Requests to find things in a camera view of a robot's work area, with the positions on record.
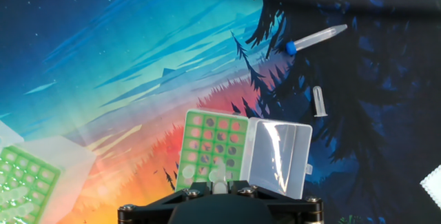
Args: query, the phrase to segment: small plastic tube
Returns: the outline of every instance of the small plastic tube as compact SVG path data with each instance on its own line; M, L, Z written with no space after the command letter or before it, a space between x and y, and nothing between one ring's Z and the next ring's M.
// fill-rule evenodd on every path
M323 101L322 88L320 86L315 86L312 89L314 94L314 103L316 104L316 115L315 117L327 116L325 109L325 102Z
M286 45L287 53L291 56L295 55L298 51L303 48L307 48L311 45L317 44L321 41L330 39L342 31L347 29L347 25L338 25L334 27L327 28L315 34L311 34L305 38L301 38L297 41L290 41Z
M227 180L225 179L226 167L222 159L219 159L219 166L217 171L216 180L213 183L213 194L227 194L228 186Z

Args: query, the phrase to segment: cloud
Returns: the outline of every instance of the cloud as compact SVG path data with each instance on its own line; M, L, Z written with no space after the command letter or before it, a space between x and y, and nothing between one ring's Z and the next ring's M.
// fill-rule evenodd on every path
M45 84L45 85L39 86L39 87L37 87L37 88L35 88L35 89L29 91L29 92L26 92L25 94L31 94L31 93L35 93L35 92L40 92L40 91L42 91L42 90L46 90L47 88L49 88L50 86L54 85L55 83L56 83L56 82L54 82L54 83L48 83L48 84Z

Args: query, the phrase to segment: metal screw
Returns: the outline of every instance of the metal screw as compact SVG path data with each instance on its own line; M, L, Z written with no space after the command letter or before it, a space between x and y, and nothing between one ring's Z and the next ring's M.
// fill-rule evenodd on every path
M251 195L254 193L254 189L252 187L244 187L243 189L237 191L239 194L243 194L243 195Z
M197 197L201 192L198 190L188 190L185 192L188 197Z
M318 202L320 199L319 199L317 196L307 196L307 197L305 198L305 200L306 200L308 203L316 203L316 202Z
M126 204L123 207L120 207L119 210L123 210L123 211L132 211L135 209L135 205L133 204Z

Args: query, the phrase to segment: black fabric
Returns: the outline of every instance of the black fabric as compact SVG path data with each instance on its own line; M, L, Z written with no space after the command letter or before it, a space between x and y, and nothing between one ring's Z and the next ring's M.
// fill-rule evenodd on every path
M262 1L247 43L271 39L269 59L286 42L349 26L301 50L280 84L260 88L259 107L266 110L247 112L310 123L311 150L316 143L335 146L331 163L356 163L356 173L306 184L305 195L324 198L326 222L355 215L371 223L441 223L441 210L420 185L441 164L441 0ZM315 85L329 114L323 119L312 117L312 104L297 114L300 97Z

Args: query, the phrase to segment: clear plastic tube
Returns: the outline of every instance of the clear plastic tube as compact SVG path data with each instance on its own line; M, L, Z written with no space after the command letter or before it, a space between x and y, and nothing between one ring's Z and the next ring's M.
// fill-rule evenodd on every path
M347 29L346 24L330 27L315 34L311 34L305 38L301 38L295 41L294 45L297 51L299 51L313 44L332 38L346 29Z

